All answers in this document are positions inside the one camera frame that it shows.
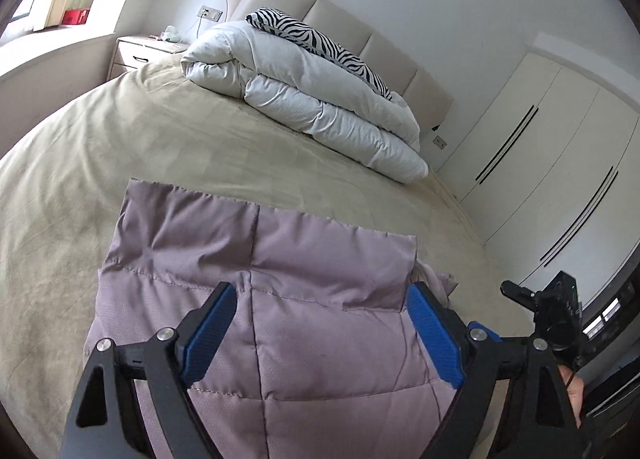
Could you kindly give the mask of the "person's right hand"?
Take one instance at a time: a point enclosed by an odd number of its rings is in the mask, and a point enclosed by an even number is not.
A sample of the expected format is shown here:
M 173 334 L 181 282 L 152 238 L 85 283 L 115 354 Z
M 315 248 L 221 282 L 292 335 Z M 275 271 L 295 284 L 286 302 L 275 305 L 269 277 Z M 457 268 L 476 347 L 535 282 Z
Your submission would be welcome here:
M 582 419 L 580 419 L 580 412 L 582 411 L 582 401 L 584 400 L 585 383 L 576 375 L 576 372 L 570 370 L 569 367 L 559 365 L 558 368 L 562 381 L 565 384 L 570 405 L 572 406 L 576 425 L 577 427 L 581 427 Z

